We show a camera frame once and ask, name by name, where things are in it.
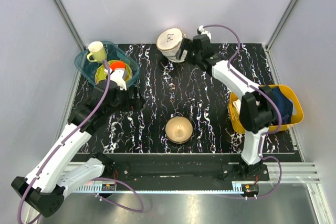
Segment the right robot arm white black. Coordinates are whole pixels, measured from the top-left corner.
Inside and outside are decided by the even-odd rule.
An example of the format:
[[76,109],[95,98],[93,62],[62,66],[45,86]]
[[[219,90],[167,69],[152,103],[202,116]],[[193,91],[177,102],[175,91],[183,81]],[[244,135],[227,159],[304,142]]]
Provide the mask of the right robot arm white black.
[[231,66],[222,55],[214,53],[207,35],[182,38],[176,59],[199,66],[236,94],[241,102],[239,121],[245,130],[244,147],[234,172],[244,180],[256,176],[263,165],[262,145],[274,120],[281,124],[273,89],[259,86]]

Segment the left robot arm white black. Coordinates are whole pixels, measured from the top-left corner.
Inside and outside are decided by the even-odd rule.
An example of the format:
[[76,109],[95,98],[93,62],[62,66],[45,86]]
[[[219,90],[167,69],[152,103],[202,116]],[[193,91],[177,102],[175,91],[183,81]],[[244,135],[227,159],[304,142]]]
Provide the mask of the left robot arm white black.
[[107,155],[91,153],[81,166],[64,174],[78,150],[90,140],[115,112],[142,109],[144,99],[137,87],[122,90],[113,82],[103,81],[70,114],[59,139],[43,160],[25,177],[17,176],[11,187],[20,197],[17,221],[27,203],[39,215],[52,216],[69,194],[90,180],[112,180],[118,176],[114,160]]

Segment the yellow-green plate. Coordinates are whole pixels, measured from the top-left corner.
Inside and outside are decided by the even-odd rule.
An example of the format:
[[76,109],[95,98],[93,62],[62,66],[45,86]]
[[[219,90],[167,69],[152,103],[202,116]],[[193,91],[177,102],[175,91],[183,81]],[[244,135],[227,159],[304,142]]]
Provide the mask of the yellow-green plate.
[[[127,70],[127,73],[128,73],[125,81],[128,82],[132,79],[133,73],[132,73],[132,70],[131,70],[131,68],[128,64],[125,63],[125,66],[126,66],[126,70]],[[95,74],[95,83],[98,84],[100,81],[106,79],[106,77],[107,77],[107,72],[105,71],[104,66],[98,67],[98,69],[96,71],[96,74]]]

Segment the orange cup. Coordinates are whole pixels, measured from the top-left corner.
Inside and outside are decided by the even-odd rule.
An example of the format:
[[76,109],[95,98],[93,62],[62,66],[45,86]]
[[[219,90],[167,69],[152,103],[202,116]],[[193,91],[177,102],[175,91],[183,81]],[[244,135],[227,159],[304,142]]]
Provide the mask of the orange cup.
[[110,63],[110,68],[112,71],[116,71],[117,69],[126,69],[125,63],[123,61],[112,61]]

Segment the black marble pattern mat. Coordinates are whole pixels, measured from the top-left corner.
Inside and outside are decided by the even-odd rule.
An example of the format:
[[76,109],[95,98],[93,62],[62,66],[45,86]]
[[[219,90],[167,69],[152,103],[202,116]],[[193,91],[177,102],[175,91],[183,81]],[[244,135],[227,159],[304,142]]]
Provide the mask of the black marble pattern mat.
[[[197,66],[168,61],[154,44],[121,44],[140,66],[141,111],[117,112],[81,148],[81,153],[239,153],[244,136],[228,114],[230,91]],[[185,144],[168,140],[167,121],[183,116],[193,125]]]

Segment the pale yellow mug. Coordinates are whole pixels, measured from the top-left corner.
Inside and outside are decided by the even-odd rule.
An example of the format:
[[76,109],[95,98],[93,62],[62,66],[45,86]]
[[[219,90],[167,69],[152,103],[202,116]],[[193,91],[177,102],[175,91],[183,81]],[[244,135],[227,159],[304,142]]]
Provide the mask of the pale yellow mug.
[[88,50],[87,60],[89,62],[102,63],[104,60],[107,60],[107,53],[101,41],[91,42],[88,45]]

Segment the white cloth in basket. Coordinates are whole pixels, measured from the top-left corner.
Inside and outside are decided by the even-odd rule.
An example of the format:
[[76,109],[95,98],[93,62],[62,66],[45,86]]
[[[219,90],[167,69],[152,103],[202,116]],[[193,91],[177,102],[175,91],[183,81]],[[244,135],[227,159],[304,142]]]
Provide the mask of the white cloth in basket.
[[234,115],[237,119],[239,118],[239,115],[240,115],[241,104],[242,103],[239,99],[232,102]]

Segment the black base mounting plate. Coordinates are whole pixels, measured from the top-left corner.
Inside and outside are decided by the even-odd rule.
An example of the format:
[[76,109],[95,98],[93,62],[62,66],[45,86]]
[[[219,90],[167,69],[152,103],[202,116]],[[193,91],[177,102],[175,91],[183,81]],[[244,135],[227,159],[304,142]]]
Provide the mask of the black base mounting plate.
[[269,181],[268,169],[262,162],[251,168],[239,154],[104,154],[79,153],[74,162],[90,158],[101,160],[107,171],[104,177],[117,178],[143,189],[168,188],[181,182],[191,188],[216,181]]

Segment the navy blue garment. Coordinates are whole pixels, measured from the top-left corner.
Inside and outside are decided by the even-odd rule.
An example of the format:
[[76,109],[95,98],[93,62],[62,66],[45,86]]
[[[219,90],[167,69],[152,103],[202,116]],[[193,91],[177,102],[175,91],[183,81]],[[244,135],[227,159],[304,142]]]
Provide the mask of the navy blue garment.
[[281,124],[289,124],[293,113],[293,103],[284,96],[279,87],[272,89],[273,101],[281,115]]

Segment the yellow plastic basket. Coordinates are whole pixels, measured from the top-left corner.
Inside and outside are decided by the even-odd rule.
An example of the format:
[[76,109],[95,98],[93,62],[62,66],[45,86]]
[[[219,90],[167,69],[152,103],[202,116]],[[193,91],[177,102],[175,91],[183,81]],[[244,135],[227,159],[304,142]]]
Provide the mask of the yellow plastic basket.
[[[289,128],[301,123],[304,118],[304,114],[303,114],[302,107],[300,105],[300,102],[296,94],[288,86],[285,86],[282,84],[279,84],[279,85],[273,84],[273,85],[270,85],[270,87],[271,88],[279,87],[281,92],[284,94],[284,96],[293,103],[293,113],[291,117],[291,122],[289,124],[281,125],[279,132],[286,131]],[[229,96],[228,113],[229,113],[230,120],[231,120],[234,131],[239,134],[244,134],[245,129],[241,125],[239,118],[237,119],[235,117],[234,111],[233,111],[232,102],[237,99],[238,99],[237,95],[232,92]]]

